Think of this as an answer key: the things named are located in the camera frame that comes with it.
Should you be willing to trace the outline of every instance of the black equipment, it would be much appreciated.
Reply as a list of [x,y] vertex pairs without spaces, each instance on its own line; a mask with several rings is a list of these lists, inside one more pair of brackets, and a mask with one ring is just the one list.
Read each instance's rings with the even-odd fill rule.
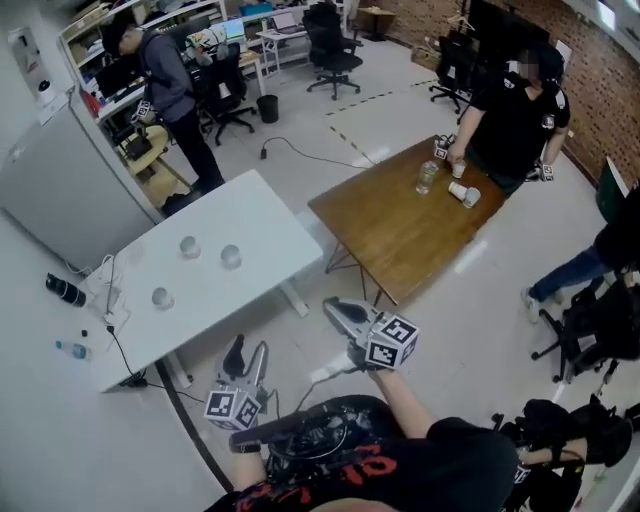
[[353,40],[345,39],[342,36],[340,15],[335,6],[325,3],[312,6],[302,18],[302,23],[311,40],[311,62],[331,73],[330,76],[318,75],[318,82],[310,85],[307,92],[321,85],[332,84],[331,98],[334,101],[338,99],[338,85],[353,87],[356,94],[359,94],[360,86],[350,82],[348,75],[344,74],[362,65],[362,59],[355,56],[356,47],[361,46],[357,41],[358,32],[354,32]]
[[[142,76],[138,58],[125,56],[102,68],[96,74],[96,82],[105,98],[114,96],[121,89],[128,89],[131,82]],[[144,84],[131,86],[129,92],[142,87]]]
[[441,91],[431,97],[435,102],[438,98],[449,98],[456,106],[456,114],[460,113],[460,101],[469,103],[469,99],[460,96],[458,91],[470,88],[471,73],[477,54],[467,40],[457,38],[456,41],[448,37],[440,37],[440,49],[442,51],[437,74],[440,85],[429,87],[429,91]]
[[[597,300],[591,287],[575,295],[571,307],[562,314],[562,322],[544,309],[540,314],[549,322],[558,341],[543,352],[534,352],[531,359],[537,361],[560,349],[560,373],[553,377],[553,382],[565,378],[567,363],[570,371],[566,378],[570,382],[585,371],[599,371],[608,359],[640,359],[640,288],[627,288],[621,279]],[[592,335],[596,342],[582,350],[580,339]]]
[[480,40],[478,59],[482,63],[502,65],[515,60],[532,42],[549,41],[549,32],[484,0],[472,0],[469,35]]
[[[198,107],[209,114],[220,126],[216,133],[216,144],[219,146],[220,136],[230,123],[239,124],[249,128],[254,133],[253,126],[240,119],[242,114],[256,113],[253,107],[234,110],[240,106],[247,94],[247,84],[240,72],[240,45],[231,43],[229,53],[224,60],[213,58],[210,66],[190,68],[190,74],[194,83],[194,95],[198,101]],[[222,97],[220,86],[224,84],[229,95]]]

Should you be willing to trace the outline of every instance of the gray hoodie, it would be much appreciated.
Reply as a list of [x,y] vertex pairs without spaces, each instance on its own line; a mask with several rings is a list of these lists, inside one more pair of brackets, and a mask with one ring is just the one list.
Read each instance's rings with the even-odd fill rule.
[[166,34],[145,32],[138,49],[142,70],[147,76],[145,99],[167,123],[184,117],[196,106],[193,84],[178,47]]

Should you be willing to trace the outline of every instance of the trash bin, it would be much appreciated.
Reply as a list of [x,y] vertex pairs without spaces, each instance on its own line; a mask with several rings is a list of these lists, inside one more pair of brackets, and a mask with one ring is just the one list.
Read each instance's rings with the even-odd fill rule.
[[278,120],[278,97],[267,94],[258,98],[258,110],[263,123],[271,124]]

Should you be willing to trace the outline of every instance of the water bottle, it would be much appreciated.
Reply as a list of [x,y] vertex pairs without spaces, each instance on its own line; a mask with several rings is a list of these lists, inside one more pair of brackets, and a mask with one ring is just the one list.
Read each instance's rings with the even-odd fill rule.
[[56,348],[66,352],[75,359],[89,359],[89,356],[91,355],[91,350],[80,343],[56,341]]
[[57,278],[53,274],[47,274],[47,281],[45,283],[47,290],[51,290],[63,301],[69,304],[81,308],[87,301],[87,296],[81,290],[64,279]]
[[436,174],[438,174],[438,166],[435,162],[429,161],[422,164],[422,167],[420,168],[420,178],[416,185],[416,191],[418,194],[424,195],[429,192],[433,181],[436,179]]

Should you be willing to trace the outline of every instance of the plastic bottle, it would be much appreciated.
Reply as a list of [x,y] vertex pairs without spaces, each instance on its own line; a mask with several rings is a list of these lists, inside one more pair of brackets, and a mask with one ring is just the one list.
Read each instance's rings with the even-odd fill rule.
[[429,192],[433,181],[436,179],[436,174],[438,174],[438,165],[435,162],[429,161],[422,164],[420,168],[420,178],[416,185],[418,194],[424,195]]
[[91,350],[81,343],[72,343],[71,341],[56,341],[56,348],[66,352],[75,359],[89,359]]

